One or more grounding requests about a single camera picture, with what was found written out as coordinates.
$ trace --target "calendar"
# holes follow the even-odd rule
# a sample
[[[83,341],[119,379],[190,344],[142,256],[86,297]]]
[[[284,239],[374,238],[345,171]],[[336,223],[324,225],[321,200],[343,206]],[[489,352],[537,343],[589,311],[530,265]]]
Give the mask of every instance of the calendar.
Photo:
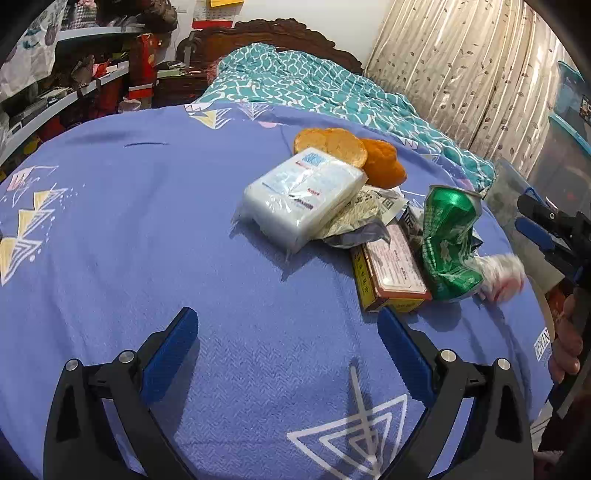
[[[193,28],[228,27],[231,28],[234,16],[242,3],[212,7],[210,0],[196,0],[193,10]]]

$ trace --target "human hand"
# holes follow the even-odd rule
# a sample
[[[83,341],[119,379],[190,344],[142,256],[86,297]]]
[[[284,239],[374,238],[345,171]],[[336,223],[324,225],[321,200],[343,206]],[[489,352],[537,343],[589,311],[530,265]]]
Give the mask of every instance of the human hand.
[[[583,350],[583,339],[569,321],[574,312],[574,295],[564,301],[562,313],[558,316],[556,326],[556,338],[552,343],[552,356],[548,361],[550,377],[556,383],[564,380],[565,374],[576,375],[579,373],[579,359]]]

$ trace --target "green can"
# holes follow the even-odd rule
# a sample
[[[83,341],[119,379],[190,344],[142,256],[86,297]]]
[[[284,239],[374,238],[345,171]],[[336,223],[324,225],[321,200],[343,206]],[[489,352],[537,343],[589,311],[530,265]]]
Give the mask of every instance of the green can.
[[[465,265],[472,228],[481,214],[477,193],[431,185],[425,199],[421,253],[434,300],[461,300],[482,282],[480,273]]]

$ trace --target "plastic bag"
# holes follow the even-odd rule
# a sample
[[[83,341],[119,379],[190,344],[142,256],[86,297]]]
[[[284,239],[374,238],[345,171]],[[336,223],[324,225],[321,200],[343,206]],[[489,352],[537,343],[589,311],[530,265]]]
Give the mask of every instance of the plastic bag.
[[[367,181],[363,170],[306,148],[244,190],[232,222],[254,220],[288,254],[313,239]]]
[[[316,238],[335,248],[351,248],[376,240],[389,244],[386,225],[407,203],[401,192],[364,185]]]

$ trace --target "box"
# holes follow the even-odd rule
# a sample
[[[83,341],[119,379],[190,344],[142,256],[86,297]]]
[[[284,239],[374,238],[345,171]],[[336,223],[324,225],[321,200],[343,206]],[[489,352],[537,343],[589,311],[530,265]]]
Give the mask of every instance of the box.
[[[145,85],[137,85],[135,87],[129,87],[129,95],[127,96],[130,99],[141,99],[146,97],[152,96],[152,84],[147,83]]]
[[[431,300],[406,237],[397,223],[388,225],[390,245],[378,240],[351,249],[359,301],[365,312],[390,306],[410,312]]]
[[[47,99],[47,105],[51,106],[54,103],[65,98],[66,95],[68,94],[69,90],[70,89],[63,88],[63,87],[54,88],[54,89],[49,90],[48,92],[44,93],[43,95],[39,95],[39,98],[40,99]]]
[[[34,104],[29,105],[21,113],[18,113],[15,116],[10,117],[10,128],[12,129],[12,127],[14,127],[16,124],[21,124],[24,127],[46,108],[47,98],[37,99],[37,101]]]
[[[583,212],[589,217],[591,145],[562,117],[551,113],[548,121],[548,134],[531,169],[528,183],[559,210],[573,216]],[[591,132],[591,125],[583,123]]]
[[[581,74],[563,61],[558,62],[560,85],[557,88],[553,112],[591,144],[589,99],[591,88]]]

